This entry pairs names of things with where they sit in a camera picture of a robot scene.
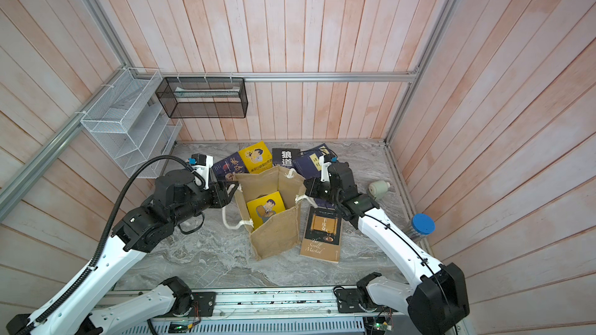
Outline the dark old man book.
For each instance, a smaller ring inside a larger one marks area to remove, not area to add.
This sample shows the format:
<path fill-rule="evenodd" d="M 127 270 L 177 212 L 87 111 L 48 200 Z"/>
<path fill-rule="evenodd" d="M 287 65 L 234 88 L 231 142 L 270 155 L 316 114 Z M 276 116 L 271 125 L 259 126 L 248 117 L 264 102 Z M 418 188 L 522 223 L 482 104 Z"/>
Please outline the dark old man book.
<path fill-rule="evenodd" d="M 217 180 L 221 181 L 234 181 L 236 174 L 248 173 L 248 169 L 238 152 L 214 163 L 211 169 Z"/>

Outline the yellow cartoon book front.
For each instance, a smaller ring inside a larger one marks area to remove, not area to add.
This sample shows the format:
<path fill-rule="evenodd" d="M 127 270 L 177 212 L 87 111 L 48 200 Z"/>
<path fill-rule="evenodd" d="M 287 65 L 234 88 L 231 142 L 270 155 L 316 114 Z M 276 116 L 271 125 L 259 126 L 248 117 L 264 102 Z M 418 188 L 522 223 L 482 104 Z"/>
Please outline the yellow cartoon book front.
<path fill-rule="evenodd" d="M 259 229 L 264 223 L 274 215 L 280 214 L 286 210 L 285 203 L 280 192 L 273 192 L 269 195 L 261 196 L 251 200 L 246 204 L 254 230 Z"/>

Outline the yellow cartoon book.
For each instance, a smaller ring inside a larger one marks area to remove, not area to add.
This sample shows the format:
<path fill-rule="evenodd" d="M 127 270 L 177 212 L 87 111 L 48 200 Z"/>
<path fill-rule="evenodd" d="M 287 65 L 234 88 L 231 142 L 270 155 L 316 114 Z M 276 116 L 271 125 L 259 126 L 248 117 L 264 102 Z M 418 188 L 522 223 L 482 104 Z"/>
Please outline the yellow cartoon book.
<path fill-rule="evenodd" d="M 273 155 L 263 141 L 246 147 L 238 153 L 250 174 L 260 174 L 273 167 Z"/>
<path fill-rule="evenodd" d="M 259 229 L 264 223 L 274 215 L 280 214 L 286 210 L 285 203 L 280 192 L 273 192 L 269 195 L 261 196 L 251 200 L 246 204 L 254 230 Z"/>

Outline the burlap canvas tote bag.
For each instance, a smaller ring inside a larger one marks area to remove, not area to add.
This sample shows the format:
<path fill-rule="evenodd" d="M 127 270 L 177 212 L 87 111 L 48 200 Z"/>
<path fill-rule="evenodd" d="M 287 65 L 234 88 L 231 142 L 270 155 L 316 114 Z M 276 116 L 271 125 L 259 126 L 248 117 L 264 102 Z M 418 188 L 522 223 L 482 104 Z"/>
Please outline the burlap canvas tote bag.
<path fill-rule="evenodd" d="M 243 228 L 258 261 L 294 248 L 300 242 L 304 178 L 293 169 L 276 166 L 260 174 L 237 174 L 234 198 Z"/>

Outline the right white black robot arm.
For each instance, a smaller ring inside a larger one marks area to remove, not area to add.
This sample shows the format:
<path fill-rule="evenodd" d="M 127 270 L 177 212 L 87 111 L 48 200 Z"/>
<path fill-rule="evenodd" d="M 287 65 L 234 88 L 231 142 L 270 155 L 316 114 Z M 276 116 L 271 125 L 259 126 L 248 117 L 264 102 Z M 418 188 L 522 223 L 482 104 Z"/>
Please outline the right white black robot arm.
<path fill-rule="evenodd" d="M 405 283 L 376 272 L 358 281 L 356 305 L 365 311 L 387 308 L 410 317 L 419 333 L 446 334 L 470 313 L 465 276 L 417 246 L 380 204 L 358 190 L 349 164 L 331 155 L 319 158 L 321 174 L 305 181 L 306 196 L 331 203 L 343 220 L 369 237 L 396 265 Z"/>

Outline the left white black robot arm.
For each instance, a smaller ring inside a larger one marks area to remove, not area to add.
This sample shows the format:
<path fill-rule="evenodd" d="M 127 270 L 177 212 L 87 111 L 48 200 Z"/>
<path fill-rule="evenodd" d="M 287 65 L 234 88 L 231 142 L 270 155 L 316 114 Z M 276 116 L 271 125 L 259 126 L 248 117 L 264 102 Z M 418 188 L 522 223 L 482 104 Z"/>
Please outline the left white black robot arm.
<path fill-rule="evenodd" d="M 118 334 L 157 316 L 198 313 L 191 288 L 173 277 L 149 293 L 108 309 L 97 303 L 136 263 L 175 228 L 207 209 L 231 202 L 238 183 L 212 181 L 205 173 L 175 170 L 158 178 L 141 206 L 119 223 L 109 222 L 91 261 L 52 299 L 31 314 L 19 314 L 6 326 L 10 334 Z"/>

